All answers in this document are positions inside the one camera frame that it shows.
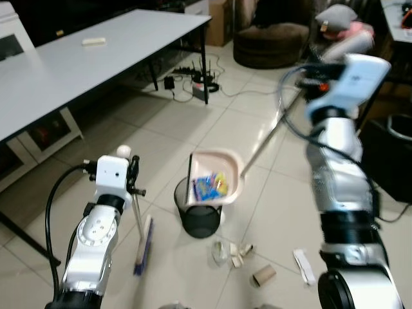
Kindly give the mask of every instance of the black mesh trash can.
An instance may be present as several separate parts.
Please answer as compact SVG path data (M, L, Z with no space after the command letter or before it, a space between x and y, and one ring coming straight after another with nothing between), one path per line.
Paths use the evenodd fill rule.
M186 206L188 177L179 182L174 190L174 202L179 210L185 231L194 238L212 236L219 228L221 206L208 205Z

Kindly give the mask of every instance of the cardboard box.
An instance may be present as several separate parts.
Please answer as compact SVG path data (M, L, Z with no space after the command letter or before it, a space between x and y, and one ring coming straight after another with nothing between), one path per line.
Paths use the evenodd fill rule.
M233 0L210 0L209 13L206 45L223 46L233 38Z

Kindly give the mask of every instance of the blue broom bristles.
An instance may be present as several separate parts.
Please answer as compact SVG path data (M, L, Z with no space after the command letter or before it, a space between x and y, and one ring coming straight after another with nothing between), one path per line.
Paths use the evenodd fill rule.
M152 234L153 234L153 219L150 221L150 227L149 227L149 232L147 233L147 238L146 238L146 245L144 249L144 255L143 255L143 260L141 264L136 264L135 269L133 270L133 274L137 276L141 276L145 270L146 264L147 264L147 254L149 251L149 246L150 242L152 239Z

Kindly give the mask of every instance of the brown sofa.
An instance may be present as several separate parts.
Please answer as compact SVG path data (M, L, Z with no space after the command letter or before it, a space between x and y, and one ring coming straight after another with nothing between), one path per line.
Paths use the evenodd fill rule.
M239 64L271 69L299 60L310 35L312 0L273 1L283 1L282 14L288 22L258 28L251 25L258 0L236 0L233 56Z

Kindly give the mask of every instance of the candy wrapper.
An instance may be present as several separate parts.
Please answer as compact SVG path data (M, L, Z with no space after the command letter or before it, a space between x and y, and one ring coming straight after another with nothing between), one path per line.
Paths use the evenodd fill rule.
M223 173L213 173L193 180L196 201L214 200L227 195L227 181Z

